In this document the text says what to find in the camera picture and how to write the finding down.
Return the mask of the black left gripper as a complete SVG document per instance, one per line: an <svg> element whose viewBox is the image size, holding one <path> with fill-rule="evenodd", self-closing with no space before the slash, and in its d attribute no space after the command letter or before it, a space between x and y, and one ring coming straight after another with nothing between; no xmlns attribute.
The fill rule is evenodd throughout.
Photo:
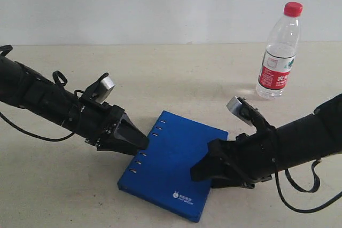
<svg viewBox="0 0 342 228"><path fill-rule="evenodd" d="M134 156L149 145L147 136L132 123L125 110L108 103L73 104L72 131L97 151Z"/></svg>

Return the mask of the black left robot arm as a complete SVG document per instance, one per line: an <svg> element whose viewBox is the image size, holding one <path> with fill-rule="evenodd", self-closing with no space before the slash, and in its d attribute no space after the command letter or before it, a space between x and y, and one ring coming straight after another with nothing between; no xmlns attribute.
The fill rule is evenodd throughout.
<svg viewBox="0 0 342 228"><path fill-rule="evenodd" d="M8 59L12 49L11 45L1 46L1 102L26 109L71 133L56 139L39 136L20 128L2 114L1 118L11 127L49 142L78 135L98 151L136 155L147 149L148 137L132 123L125 110L105 102L115 87L108 73L84 91L69 92L65 89L67 78L60 71L53 72L50 81L30 67Z"/></svg>

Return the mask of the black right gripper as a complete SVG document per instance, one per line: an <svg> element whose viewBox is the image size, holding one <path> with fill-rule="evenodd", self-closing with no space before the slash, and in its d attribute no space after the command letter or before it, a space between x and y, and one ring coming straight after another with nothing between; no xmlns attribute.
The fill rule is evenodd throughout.
<svg viewBox="0 0 342 228"><path fill-rule="evenodd" d="M195 182L211 179L211 188L254 189L259 182L272 179L275 171L275 130L266 129L235 140L210 141L207 154L191 169Z"/></svg>

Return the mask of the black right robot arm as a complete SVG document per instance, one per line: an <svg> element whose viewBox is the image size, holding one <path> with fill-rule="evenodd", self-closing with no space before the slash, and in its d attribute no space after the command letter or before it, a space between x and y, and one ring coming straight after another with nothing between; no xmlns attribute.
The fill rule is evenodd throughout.
<svg viewBox="0 0 342 228"><path fill-rule="evenodd" d="M256 133L209 141L207 154L190 169L195 182L209 179L213 188L253 188L277 171L341 153L341 95L278 128L242 97L232 97L227 109Z"/></svg>

